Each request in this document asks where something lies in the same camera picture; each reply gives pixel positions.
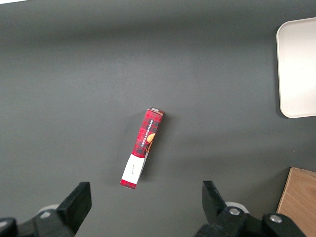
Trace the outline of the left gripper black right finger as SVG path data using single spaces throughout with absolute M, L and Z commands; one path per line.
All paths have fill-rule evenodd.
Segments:
M 202 206 L 208 220 L 196 237 L 304 237 L 289 217 L 267 213 L 256 219 L 237 204 L 228 205 L 212 181 L 203 181 Z

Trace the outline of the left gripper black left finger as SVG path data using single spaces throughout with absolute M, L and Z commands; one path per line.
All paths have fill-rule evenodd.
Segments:
M 80 182 L 57 207 L 46 207 L 30 220 L 17 224 L 0 219 L 2 237 L 74 237 L 92 207 L 89 182 Z

